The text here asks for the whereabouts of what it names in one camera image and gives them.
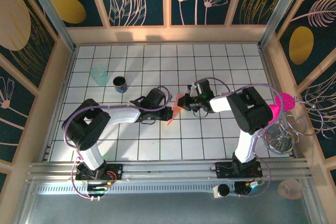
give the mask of teal cup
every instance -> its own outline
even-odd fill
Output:
[[[90,75],[93,78],[93,80],[99,85],[99,86],[106,86],[109,79],[107,78],[107,72],[105,67],[102,66],[95,66],[91,68]]]

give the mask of dark blue mug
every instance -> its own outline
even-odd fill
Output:
[[[115,77],[113,85],[118,93],[125,93],[127,91],[126,79],[123,76]]]

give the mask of white tiled floor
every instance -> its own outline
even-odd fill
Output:
[[[110,78],[99,87],[90,69],[103,65]],[[125,76],[129,89],[119,94],[113,87],[116,76]],[[73,69],[64,109],[59,117],[50,161],[71,161],[76,154],[62,141],[63,121],[87,98],[99,103],[127,103],[159,85],[173,94],[187,91],[187,84],[205,77],[216,77],[237,89],[250,83],[267,83],[258,48],[253,44],[130,45],[80,47]],[[209,80],[214,93],[226,92],[218,81]],[[272,103],[269,90],[257,88]],[[170,125],[122,123],[108,125],[98,148],[107,161],[231,158],[237,147],[240,129],[231,111],[196,118],[182,111]],[[260,157],[283,157],[269,153],[262,141],[256,146]]]

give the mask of yellow circle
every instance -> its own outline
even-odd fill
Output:
[[[0,0],[0,45],[18,51],[29,41],[29,9],[23,0]]]
[[[86,19],[84,6],[78,0],[51,0],[65,22],[78,24]]]
[[[295,29],[289,41],[289,58],[291,61],[300,65],[304,63],[314,46],[314,35],[312,31],[305,26]]]

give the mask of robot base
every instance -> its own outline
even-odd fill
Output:
[[[254,178],[255,174],[262,177],[260,162],[255,161],[253,166],[245,170],[241,170],[239,174],[235,173],[232,162],[217,162],[215,163],[217,178]]]
[[[122,164],[106,164],[104,163],[103,170],[99,169],[99,172],[94,174],[99,174],[97,178],[94,178],[93,172],[87,168],[84,164],[80,164],[77,166],[76,172],[76,180],[86,180],[86,181],[94,181],[94,180],[111,180],[111,177],[106,174],[107,171],[114,172],[117,176],[117,180],[121,180],[122,178]]]

